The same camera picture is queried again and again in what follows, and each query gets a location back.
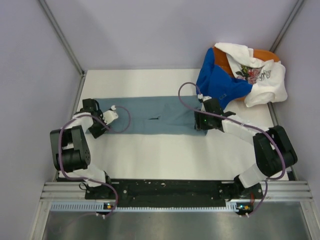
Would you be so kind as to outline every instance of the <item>garment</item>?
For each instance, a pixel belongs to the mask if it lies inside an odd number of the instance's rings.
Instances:
[[[196,85],[204,96],[217,98],[223,109],[230,101],[246,96],[252,89],[247,81],[231,78],[221,67],[215,65],[212,48],[205,55]]]
[[[131,125],[125,134],[170,134],[205,136],[206,131],[195,130],[195,114],[181,104],[177,96],[122,97],[96,99],[100,109],[105,112],[112,105],[127,108],[131,115]],[[200,109],[197,96],[182,96],[182,100],[193,108]],[[128,114],[118,108],[119,118],[110,126],[123,130],[128,124]]]
[[[247,107],[282,102],[288,98],[285,88],[286,68],[280,61],[255,58],[254,50],[244,45],[219,42],[214,46],[226,53],[236,78],[253,84],[251,92],[244,100]]]

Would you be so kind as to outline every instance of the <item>white table surface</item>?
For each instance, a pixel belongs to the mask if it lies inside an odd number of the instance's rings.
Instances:
[[[78,105],[87,98],[177,96],[185,82],[196,82],[199,69],[89,70]],[[195,95],[192,85],[182,95]],[[232,101],[235,112],[260,126],[273,126],[267,105],[247,108]],[[206,136],[104,134],[87,135],[91,163],[111,178],[233,180],[255,162],[254,148],[239,138],[209,130]]]

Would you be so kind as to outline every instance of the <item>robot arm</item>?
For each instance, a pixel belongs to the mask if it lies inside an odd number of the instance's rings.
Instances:
[[[73,115],[73,121],[63,132],[62,135],[62,162],[63,168],[70,177],[85,177],[99,182],[108,182],[108,175],[91,164],[91,153],[86,140],[86,132],[89,130],[96,139],[107,129],[92,117],[80,117],[81,115],[92,115],[98,117],[106,125],[111,124],[118,118],[116,107],[113,105],[109,110],[102,112],[99,104],[94,99],[84,99],[83,108]],[[60,171],[58,160],[58,142],[60,129],[50,132],[53,164]],[[87,181],[90,187],[97,187],[100,184]]]
[[[269,139],[259,131],[244,126],[255,126],[253,123],[243,120],[234,112],[224,112],[216,98],[199,94],[198,99],[202,102],[202,112],[214,113],[228,117],[228,119],[195,112],[195,128],[197,130],[218,129],[224,133],[235,135],[254,146],[255,164],[234,178],[235,184],[238,185],[240,191],[250,188],[282,170],[281,160]],[[242,124],[237,124],[229,119],[236,120]],[[256,127],[265,131],[274,140],[280,149],[286,168],[297,162],[298,158],[295,150],[282,126]]]

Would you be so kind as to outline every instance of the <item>metal floor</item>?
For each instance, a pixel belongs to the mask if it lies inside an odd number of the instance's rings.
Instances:
[[[264,203],[250,218],[233,212],[118,212],[68,225],[81,215],[51,212],[43,240],[311,240],[299,203]],[[53,233],[60,227],[61,233]]]

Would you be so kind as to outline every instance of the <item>white t-shirt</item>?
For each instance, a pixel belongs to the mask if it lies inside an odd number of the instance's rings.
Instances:
[[[288,98],[285,88],[286,68],[280,61],[254,58],[254,50],[244,45],[218,42],[214,46],[226,53],[234,77],[253,85],[244,100],[247,107],[283,102]]]

